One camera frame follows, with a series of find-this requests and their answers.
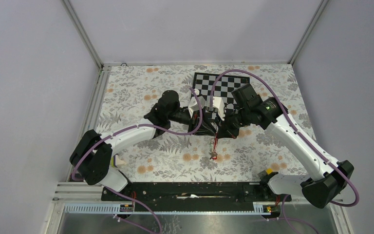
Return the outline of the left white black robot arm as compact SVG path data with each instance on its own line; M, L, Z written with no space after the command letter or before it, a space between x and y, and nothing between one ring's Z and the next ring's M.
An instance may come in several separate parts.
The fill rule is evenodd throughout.
M205 111L215 111L224 119L224 102L221 97L203 97L198 90L191 89L193 98L187 107L181 107L176 91L163 92L156 104L138 123L112 133L99 134L88 130L74 149L70 163L73 166L73 180L84 180L88 185L100 184L110 190L119 200L131 196L129 180L119 171L113 169L111 158L120 151L141 141L154 139L163 133L171 133L171 122L192 125L185 134L194 135L199 130L209 130L208 135L216 131L205 120Z

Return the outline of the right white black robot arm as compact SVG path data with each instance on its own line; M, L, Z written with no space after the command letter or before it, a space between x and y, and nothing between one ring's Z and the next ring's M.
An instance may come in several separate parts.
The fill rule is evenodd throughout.
M261 176L260 194L271 201L278 195L303 196L313 206L324 208L347 186L354 166L327 154L294 123L293 118L274 97L262 100L250 84L233 90L238 110L220 124L218 137L234 138L239 129L255 124L278 139L302 164L305 175Z

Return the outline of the black white checkerboard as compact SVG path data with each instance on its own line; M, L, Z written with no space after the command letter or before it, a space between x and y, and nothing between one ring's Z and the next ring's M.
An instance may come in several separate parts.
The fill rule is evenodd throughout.
M197 89L202 96L207 97L217 77L218 74L196 72L193 76L193 88ZM236 88L240 88L242 85L248 84L249 82L249 77L225 75L216 83L214 95L222 98L227 114L238 109L232 92Z

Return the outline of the floral patterned mat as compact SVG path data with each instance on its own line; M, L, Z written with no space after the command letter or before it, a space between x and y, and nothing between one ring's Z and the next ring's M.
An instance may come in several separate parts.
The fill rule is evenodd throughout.
M108 72L96 131L115 132L134 125L166 90L176 91L181 106L186 106L194 73L220 74L226 70L234 76L241 70L251 72L250 83L255 91L263 99L276 94L296 124L314 137L289 64L114 66ZM120 151L119 158L127 164L117 169L132 182L255 181L265 169L285 175L306 173L278 139L255 125L241 128L236 139L220 139L216 160L209 159L213 138L186 136L187 126L178 123L173 123L171 130L171 134Z

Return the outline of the green white small block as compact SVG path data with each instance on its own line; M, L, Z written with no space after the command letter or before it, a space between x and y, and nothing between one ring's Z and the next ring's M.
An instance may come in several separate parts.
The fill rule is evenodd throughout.
M119 158L119 155L114 155L111 157L110 160L110 166L114 168L120 168L122 166L125 166L127 164L126 161Z

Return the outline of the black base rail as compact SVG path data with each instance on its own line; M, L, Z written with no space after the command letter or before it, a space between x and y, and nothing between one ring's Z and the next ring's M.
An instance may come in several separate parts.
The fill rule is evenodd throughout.
M255 205L279 207L291 196L276 195L259 182L133 182L121 194L154 212L257 212Z

